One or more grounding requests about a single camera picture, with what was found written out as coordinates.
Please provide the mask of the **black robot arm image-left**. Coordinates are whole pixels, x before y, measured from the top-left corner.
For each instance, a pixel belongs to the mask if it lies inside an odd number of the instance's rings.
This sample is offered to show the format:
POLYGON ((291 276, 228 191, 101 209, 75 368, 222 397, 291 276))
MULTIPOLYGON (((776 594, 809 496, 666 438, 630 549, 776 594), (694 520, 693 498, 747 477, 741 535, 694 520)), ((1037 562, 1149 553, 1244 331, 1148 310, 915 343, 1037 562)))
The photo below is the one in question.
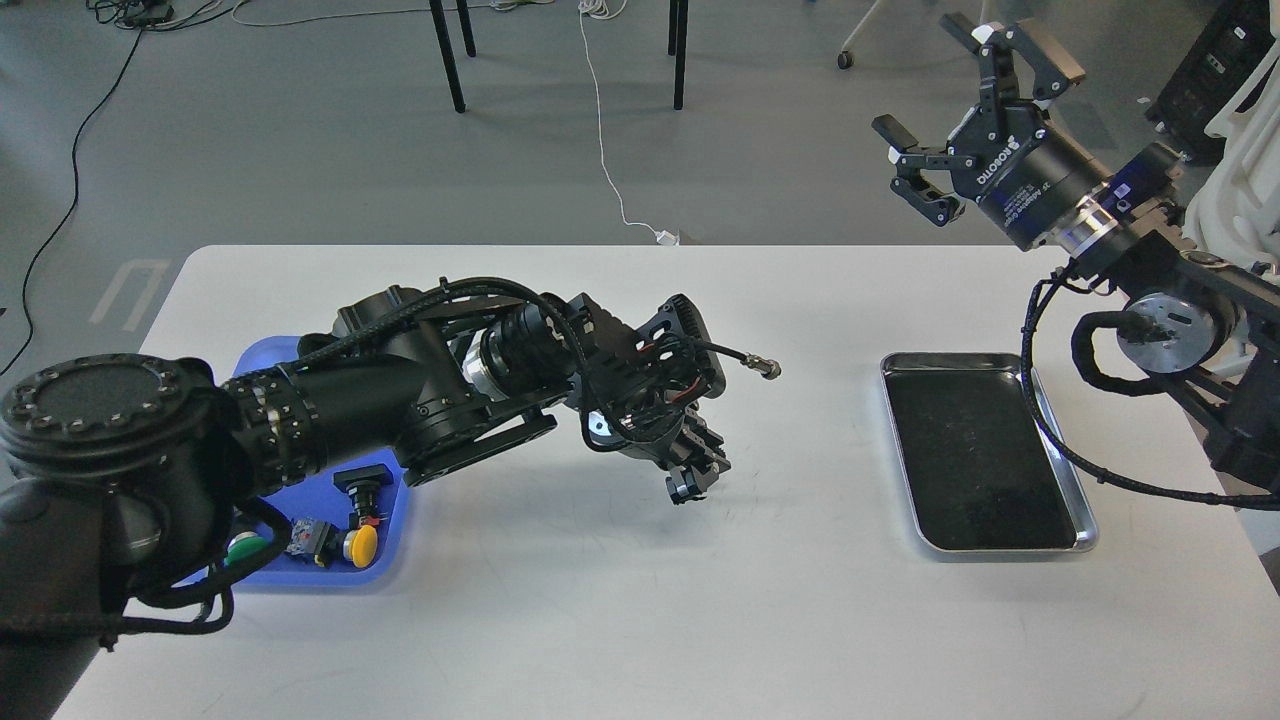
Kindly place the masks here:
POLYGON ((699 500, 731 466, 698 415, 721 357, 781 373, 716 343, 681 293, 635 329, 586 295, 474 277, 392 286, 225 383, 141 354, 28 375, 3 396, 3 716, 51 717, 123 635, 223 629, 234 584, 289 542, 268 497, 379 448, 421 484, 547 434, 562 402, 588 450, 699 500))

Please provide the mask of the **black Robotiq gripper image-left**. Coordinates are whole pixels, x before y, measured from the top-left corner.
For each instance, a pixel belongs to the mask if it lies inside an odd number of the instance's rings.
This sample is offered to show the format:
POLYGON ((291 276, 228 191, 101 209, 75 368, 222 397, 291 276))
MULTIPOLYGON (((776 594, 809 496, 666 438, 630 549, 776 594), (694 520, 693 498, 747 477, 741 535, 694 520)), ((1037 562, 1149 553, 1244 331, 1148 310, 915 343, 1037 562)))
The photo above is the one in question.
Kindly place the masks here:
POLYGON ((673 505, 695 502, 731 469, 724 454, 724 438, 710 430, 699 415, 699 402, 684 409, 678 421, 659 421, 660 436, 653 442, 627 442, 612 433, 612 428, 599 411, 588 416, 588 430, 598 447, 621 443, 614 452, 627 457, 649 460, 667 470, 666 488, 673 505))

